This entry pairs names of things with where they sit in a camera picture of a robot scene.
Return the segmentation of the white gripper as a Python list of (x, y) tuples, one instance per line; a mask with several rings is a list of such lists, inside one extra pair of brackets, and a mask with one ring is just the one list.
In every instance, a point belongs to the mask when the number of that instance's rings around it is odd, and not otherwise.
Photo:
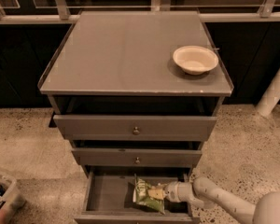
[(149, 197), (157, 200), (163, 200), (166, 198), (172, 203), (182, 203), (187, 200), (188, 184), (177, 181), (171, 182), (169, 184), (160, 183), (156, 187), (149, 189), (147, 193)]

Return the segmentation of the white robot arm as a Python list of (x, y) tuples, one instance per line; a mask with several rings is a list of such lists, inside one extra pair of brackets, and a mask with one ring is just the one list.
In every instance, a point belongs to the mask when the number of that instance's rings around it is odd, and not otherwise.
[(215, 204), (240, 224), (280, 224), (280, 192), (270, 192), (252, 204), (219, 187), (206, 177), (193, 182), (170, 182), (152, 186), (147, 194), (157, 200), (189, 203), (199, 208), (212, 208)]

